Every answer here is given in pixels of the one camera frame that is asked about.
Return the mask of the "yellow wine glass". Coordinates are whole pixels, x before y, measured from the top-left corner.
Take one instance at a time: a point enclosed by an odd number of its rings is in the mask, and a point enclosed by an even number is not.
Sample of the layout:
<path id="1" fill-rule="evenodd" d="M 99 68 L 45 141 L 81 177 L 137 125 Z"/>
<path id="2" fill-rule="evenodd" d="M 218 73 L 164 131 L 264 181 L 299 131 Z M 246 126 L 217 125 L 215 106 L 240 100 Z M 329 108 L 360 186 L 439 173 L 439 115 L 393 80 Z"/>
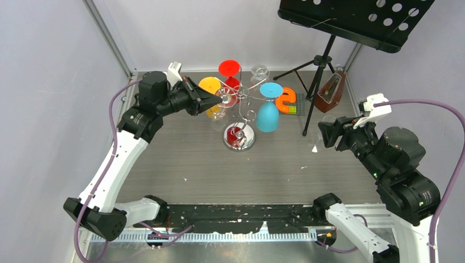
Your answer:
<path id="1" fill-rule="evenodd" d="M 215 77 L 205 77 L 200 80 L 199 87 L 214 95 L 222 87 L 222 84 Z M 225 116 L 225 109 L 219 105 L 214 105 L 206 111 L 206 115 L 209 118 L 222 118 Z"/>

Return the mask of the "clear wine glass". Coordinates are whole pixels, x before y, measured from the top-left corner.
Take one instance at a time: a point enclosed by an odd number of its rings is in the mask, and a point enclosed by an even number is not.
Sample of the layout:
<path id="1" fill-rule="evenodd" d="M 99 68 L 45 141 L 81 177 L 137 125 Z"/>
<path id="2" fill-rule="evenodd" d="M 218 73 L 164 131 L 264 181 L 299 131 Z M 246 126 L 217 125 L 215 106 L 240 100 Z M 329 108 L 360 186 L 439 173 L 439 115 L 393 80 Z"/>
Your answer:
<path id="1" fill-rule="evenodd" d="M 221 131 L 230 121 L 230 109 L 237 103 L 237 91 L 233 88 L 222 87 L 215 93 L 221 102 L 211 108 L 212 128 Z"/>

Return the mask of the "chrome wine glass rack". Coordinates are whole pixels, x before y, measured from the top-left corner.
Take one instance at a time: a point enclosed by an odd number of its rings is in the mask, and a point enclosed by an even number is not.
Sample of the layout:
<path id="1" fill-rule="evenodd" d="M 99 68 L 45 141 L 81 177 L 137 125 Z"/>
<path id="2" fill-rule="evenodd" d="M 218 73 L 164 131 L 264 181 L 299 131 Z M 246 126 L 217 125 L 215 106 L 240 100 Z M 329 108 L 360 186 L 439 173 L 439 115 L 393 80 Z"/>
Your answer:
<path id="1" fill-rule="evenodd" d="M 227 125 L 223 130 L 222 141 L 227 149 L 234 152 L 245 152 L 250 150 L 256 141 L 255 131 L 250 125 L 257 118 L 257 113 L 251 109 L 251 99 L 254 96 L 250 95 L 252 87 L 246 87 L 240 82 L 240 87 L 237 92 L 237 115 L 233 118 L 233 122 Z"/>

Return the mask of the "blue wine glass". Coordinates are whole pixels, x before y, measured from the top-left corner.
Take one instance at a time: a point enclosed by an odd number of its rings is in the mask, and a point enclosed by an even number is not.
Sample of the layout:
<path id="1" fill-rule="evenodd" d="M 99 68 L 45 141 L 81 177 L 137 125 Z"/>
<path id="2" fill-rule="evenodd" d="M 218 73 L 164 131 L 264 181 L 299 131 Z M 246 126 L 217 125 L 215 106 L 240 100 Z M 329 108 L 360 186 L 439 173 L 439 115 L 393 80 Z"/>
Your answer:
<path id="1" fill-rule="evenodd" d="M 261 95 L 266 99 L 266 102 L 260 107 L 256 126 L 257 129 L 265 132 L 274 132 L 279 127 L 280 114 L 273 99 L 277 99 L 283 93 L 283 87 L 274 82 L 268 82 L 261 85 L 259 89 Z"/>

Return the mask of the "clear champagne flute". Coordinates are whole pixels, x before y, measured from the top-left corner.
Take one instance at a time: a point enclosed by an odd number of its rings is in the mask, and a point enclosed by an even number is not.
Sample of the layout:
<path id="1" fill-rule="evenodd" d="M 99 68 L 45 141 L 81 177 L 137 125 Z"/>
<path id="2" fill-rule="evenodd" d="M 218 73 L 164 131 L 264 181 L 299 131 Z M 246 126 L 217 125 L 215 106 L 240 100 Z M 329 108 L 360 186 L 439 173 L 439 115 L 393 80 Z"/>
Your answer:
<path id="1" fill-rule="evenodd" d="M 333 115 L 325 115 L 319 122 L 330 122 L 333 123 L 336 120 L 336 117 Z M 319 127 L 317 128 L 317 137 L 314 140 L 312 153 L 323 153 L 327 151 L 327 148 L 324 145 L 323 134 Z"/>

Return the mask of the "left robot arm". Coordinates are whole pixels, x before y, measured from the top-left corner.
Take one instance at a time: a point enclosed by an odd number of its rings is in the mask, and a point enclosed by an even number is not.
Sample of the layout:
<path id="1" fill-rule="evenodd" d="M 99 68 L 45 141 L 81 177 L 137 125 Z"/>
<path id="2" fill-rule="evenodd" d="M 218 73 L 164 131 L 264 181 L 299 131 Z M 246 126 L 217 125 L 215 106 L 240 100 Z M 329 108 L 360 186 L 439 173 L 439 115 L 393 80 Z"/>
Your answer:
<path id="1" fill-rule="evenodd" d="M 116 203 L 135 161 L 163 126 L 167 115 L 186 111 L 197 116 L 222 102 L 215 94 L 178 73 L 152 71 L 137 82 L 136 102 L 112 125 L 114 144 L 89 185 L 77 198 L 68 198 L 64 210 L 78 227 L 114 241 L 126 227 L 150 222 L 156 227 L 168 220 L 167 203 L 153 195 L 139 201 Z"/>

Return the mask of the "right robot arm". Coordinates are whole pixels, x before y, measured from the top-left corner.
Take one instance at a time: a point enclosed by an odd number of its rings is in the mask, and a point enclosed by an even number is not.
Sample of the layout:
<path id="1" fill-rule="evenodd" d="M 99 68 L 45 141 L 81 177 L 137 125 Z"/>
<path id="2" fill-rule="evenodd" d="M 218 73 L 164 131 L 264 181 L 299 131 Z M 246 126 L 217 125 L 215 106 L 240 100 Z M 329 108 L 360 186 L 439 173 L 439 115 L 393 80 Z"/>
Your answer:
<path id="1" fill-rule="evenodd" d="M 333 193 L 314 200 L 314 220 L 335 226 L 368 262 L 436 262 L 429 252 L 434 240 L 429 226 L 441 197 L 436 184 L 417 170 L 425 148 L 408 129 L 390 127 L 378 136 L 374 122 L 362 127 L 355 122 L 355 118 L 339 117 L 318 123 L 318 128 L 325 147 L 351 151 L 375 179 L 398 242 L 391 244 L 374 234 Z"/>

